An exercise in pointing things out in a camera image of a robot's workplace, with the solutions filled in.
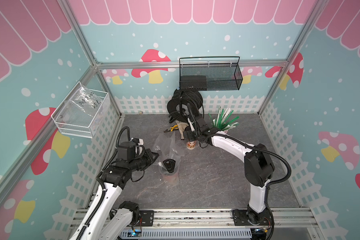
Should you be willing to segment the red milk tea cup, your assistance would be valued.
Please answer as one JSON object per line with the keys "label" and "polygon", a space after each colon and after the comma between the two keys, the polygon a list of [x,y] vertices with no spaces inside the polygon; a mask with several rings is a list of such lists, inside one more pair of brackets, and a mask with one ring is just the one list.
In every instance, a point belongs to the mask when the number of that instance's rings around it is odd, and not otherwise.
{"label": "red milk tea cup", "polygon": [[197,145],[197,141],[196,140],[189,140],[187,142],[187,149],[188,150],[193,150]]}
{"label": "red milk tea cup", "polygon": [[159,162],[159,171],[162,174],[163,181],[170,185],[175,186],[179,182],[179,165],[173,159],[166,159]]}

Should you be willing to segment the clear plastic carrier bag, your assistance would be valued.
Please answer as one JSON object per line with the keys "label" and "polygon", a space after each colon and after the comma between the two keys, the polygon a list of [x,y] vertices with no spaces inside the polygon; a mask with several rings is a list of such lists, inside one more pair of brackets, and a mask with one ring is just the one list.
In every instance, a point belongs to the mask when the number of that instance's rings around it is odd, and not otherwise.
{"label": "clear plastic carrier bag", "polygon": [[159,154],[155,165],[159,166],[159,172],[167,188],[178,185],[180,163],[185,151],[176,143],[175,133],[170,137],[159,134],[153,145],[153,152]]}

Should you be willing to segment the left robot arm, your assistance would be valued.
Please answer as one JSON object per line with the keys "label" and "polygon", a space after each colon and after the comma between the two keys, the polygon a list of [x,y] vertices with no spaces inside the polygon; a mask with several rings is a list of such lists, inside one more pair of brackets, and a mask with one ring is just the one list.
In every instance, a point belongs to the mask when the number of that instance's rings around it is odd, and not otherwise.
{"label": "left robot arm", "polygon": [[133,141],[121,143],[105,168],[97,175],[99,187],[85,217],[71,236],[72,240],[116,240],[126,227],[140,221],[139,206],[124,202],[115,216],[106,224],[114,203],[121,195],[132,173],[144,172],[160,154]]}

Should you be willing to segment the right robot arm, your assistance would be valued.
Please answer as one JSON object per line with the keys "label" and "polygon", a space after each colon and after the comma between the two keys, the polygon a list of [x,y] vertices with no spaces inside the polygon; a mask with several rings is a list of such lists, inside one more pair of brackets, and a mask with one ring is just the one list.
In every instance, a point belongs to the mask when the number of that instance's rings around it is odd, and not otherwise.
{"label": "right robot arm", "polygon": [[[290,164],[281,156],[268,151],[267,147],[258,144],[251,145],[240,141],[217,128],[210,128],[205,120],[198,117],[188,117],[189,126],[186,127],[184,136],[190,141],[206,143],[220,148],[237,157],[245,165],[245,177],[250,183],[250,201],[247,210],[240,214],[234,210],[233,216],[236,225],[260,225],[264,220],[273,223],[272,212],[268,205],[270,186],[283,183],[292,174]],[[272,180],[275,165],[272,157],[279,159],[287,168],[286,175],[278,180]]]}

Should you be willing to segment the bundle of green white straws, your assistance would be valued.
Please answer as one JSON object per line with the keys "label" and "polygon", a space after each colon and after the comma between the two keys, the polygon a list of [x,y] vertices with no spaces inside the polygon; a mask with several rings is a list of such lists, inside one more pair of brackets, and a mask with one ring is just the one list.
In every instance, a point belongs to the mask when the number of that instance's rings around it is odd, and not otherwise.
{"label": "bundle of green white straws", "polygon": [[213,118],[211,114],[208,115],[212,121],[212,125],[218,130],[224,132],[235,128],[239,124],[238,119],[240,117],[231,118],[233,112],[234,111],[231,108],[224,109],[220,106],[215,118]]}

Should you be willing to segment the black box in basket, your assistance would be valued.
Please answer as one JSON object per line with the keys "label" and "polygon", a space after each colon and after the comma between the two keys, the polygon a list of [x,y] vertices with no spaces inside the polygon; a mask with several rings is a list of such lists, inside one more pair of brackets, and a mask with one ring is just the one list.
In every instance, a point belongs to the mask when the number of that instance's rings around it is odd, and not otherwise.
{"label": "black box in basket", "polygon": [[187,91],[206,91],[207,77],[206,76],[181,76],[180,89]]}

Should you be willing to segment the clear bag in white basket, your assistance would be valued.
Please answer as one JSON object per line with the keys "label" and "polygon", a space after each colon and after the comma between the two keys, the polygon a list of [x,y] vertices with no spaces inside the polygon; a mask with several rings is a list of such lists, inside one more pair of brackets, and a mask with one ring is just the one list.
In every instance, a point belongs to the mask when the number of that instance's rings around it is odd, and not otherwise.
{"label": "clear bag in white basket", "polygon": [[66,111],[70,117],[91,122],[98,112],[103,99],[100,98],[92,90],[86,87],[79,87],[66,104]]}

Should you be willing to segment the yellow handled pliers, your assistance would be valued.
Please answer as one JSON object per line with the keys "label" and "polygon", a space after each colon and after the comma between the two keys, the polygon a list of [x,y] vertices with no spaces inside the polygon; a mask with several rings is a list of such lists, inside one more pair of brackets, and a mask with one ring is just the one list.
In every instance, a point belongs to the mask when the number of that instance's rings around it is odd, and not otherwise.
{"label": "yellow handled pliers", "polygon": [[168,129],[164,130],[164,133],[168,133],[168,132],[174,132],[174,131],[178,131],[179,130],[179,126],[178,125],[174,125],[172,127],[169,127]]}

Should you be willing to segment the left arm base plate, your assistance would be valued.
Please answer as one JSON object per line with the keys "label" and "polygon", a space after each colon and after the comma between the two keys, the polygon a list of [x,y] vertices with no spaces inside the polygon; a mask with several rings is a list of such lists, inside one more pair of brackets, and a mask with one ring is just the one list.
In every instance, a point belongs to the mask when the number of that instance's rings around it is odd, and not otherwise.
{"label": "left arm base plate", "polygon": [[133,227],[152,227],[154,222],[155,212],[152,210],[139,211],[138,215],[135,215],[131,226]]}

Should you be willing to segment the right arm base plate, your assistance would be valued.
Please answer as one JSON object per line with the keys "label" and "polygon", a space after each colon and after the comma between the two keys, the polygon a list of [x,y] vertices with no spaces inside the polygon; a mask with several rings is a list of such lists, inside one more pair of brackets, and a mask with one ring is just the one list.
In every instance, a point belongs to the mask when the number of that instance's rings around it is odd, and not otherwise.
{"label": "right arm base plate", "polygon": [[269,209],[257,213],[251,209],[234,209],[232,211],[235,226],[266,226],[270,227],[273,221],[273,214]]}

